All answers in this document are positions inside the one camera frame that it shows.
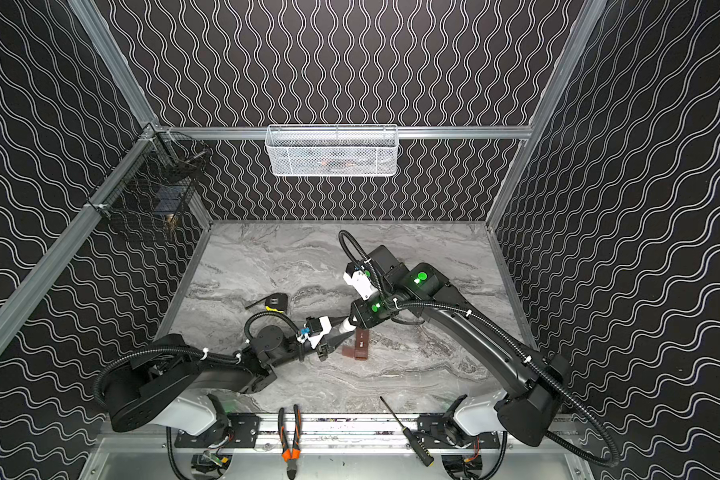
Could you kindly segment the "brown pill organizer box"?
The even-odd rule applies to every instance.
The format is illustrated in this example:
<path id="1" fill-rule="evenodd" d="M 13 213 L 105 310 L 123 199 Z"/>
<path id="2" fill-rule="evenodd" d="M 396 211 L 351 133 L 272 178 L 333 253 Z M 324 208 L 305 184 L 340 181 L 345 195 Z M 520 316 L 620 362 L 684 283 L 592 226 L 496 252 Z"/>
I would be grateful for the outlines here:
<path id="1" fill-rule="evenodd" d="M 342 355 L 358 361 L 366 361 L 369 358 L 370 331 L 357 329 L 355 331 L 352 345 L 342 346 Z"/>

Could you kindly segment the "white pill bottle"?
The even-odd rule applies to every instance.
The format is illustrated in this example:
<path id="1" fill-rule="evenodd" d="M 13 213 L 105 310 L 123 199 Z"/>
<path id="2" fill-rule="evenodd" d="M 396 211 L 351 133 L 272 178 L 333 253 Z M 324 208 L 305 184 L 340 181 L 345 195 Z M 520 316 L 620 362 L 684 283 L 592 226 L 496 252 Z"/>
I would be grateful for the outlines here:
<path id="1" fill-rule="evenodd" d="M 345 334 L 348 332 L 353 332 L 356 329 L 356 326 L 348 318 L 345 318 L 342 322 L 334 325 L 333 329 L 338 334 Z"/>

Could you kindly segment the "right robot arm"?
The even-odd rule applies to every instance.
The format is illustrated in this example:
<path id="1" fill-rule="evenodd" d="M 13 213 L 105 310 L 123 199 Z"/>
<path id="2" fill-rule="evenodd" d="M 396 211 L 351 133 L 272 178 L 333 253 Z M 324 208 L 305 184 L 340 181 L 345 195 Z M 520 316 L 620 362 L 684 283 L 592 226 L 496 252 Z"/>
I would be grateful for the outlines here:
<path id="1" fill-rule="evenodd" d="M 612 435 L 569 389 L 570 365 L 564 357 L 546 358 L 510 335 L 431 264 L 422 262 L 409 269 L 385 246 L 366 252 L 346 230 L 337 238 L 349 259 L 345 279 L 360 296 L 350 308 L 350 321 L 372 329 L 409 312 L 456 340 L 499 382 L 499 394 L 464 399 L 456 406 L 453 420 L 462 432 L 477 436 L 499 430 L 531 447 L 549 439 L 596 465 L 620 463 Z M 604 454 L 590 453 L 552 431 L 552 422 L 565 403 L 600 434 L 606 445 Z"/>

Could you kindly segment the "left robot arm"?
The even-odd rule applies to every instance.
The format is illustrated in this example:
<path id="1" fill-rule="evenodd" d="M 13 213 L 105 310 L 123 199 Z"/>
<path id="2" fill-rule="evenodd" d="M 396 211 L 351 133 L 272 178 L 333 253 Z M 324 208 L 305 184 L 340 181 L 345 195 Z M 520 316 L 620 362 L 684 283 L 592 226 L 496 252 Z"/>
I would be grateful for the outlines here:
<path id="1" fill-rule="evenodd" d="M 279 311 L 253 314 L 245 345 L 220 354 L 169 334 L 107 365 L 94 382 L 95 401 L 116 432 L 158 425 L 198 436 L 220 429 L 225 413 L 213 390 L 258 393 L 276 368 L 315 354 L 324 360 L 354 334 L 351 317 L 309 317 L 297 323 Z"/>

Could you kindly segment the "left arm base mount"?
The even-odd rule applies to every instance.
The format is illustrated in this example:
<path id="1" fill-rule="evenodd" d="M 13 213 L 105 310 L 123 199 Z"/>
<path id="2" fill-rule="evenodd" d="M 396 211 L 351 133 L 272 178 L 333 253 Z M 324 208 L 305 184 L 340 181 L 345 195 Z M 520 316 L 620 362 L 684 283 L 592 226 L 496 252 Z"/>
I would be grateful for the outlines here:
<path id="1" fill-rule="evenodd" d="M 256 414 L 228 414 L 226 420 L 217 421 L 198 436 L 180 431 L 173 446 L 179 449 L 254 448 L 259 436 L 260 423 L 261 418 Z"/>

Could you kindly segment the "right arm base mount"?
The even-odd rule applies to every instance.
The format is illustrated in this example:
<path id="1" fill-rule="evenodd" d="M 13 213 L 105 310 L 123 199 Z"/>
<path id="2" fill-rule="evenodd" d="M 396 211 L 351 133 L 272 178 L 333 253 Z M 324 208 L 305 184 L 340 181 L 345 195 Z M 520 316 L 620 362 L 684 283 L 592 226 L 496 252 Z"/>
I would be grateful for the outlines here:
<path id="1" fill-rule="evenodd" d="M 479 445 L 482 449 L 498 449 L 501 445 L 496 432 L 469 435 L 454 420 L 445 419 L 441 414 L 419 415 L 415 424 L 415 432 L 427 448 L 472 449 Z"/>

